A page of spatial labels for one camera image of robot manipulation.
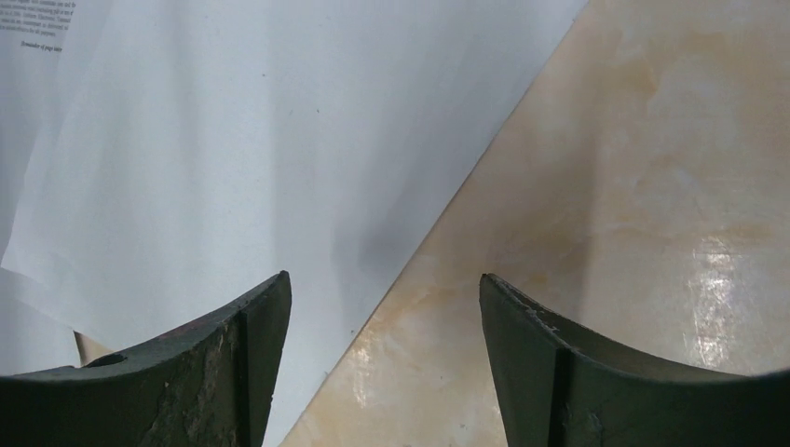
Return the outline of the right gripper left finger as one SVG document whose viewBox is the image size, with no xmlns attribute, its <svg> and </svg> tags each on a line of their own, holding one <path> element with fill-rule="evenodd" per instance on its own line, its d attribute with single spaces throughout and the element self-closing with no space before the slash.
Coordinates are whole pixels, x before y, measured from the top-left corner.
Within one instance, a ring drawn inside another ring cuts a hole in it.
<svg viewBox="0 0 790 447">
<path fill-rule="evenodd" d="M 5 446 L 259 446 L 292 306 L 279 272 L 200 318 L 84 367 L 5 376 Z"/>
</svg>

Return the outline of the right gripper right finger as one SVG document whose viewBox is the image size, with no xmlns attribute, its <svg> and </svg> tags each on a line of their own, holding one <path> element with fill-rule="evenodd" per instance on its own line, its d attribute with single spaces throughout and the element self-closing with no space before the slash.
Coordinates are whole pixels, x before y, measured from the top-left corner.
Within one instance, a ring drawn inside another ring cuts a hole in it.
<svg viewBox="0 0 790 447">
<path fill-rule="evenodd" d="M 504 279 L 479 283 L 510 446 L 785 446 L 789 373 L 741 376 L 616 342 Z"/>
</svg>

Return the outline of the printed white paper sheet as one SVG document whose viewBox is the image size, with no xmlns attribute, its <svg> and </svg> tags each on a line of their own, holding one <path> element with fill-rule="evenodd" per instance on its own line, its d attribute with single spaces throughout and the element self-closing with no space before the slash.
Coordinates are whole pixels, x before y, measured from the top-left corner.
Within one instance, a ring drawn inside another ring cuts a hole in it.
<svg viewBox="0 0 790 447">
<path fill-rule="evenodd" d="M 1 3 L 1 250 L 40 132 L 59 119 L 83 77 L 111 1 Z"/>
</svg>

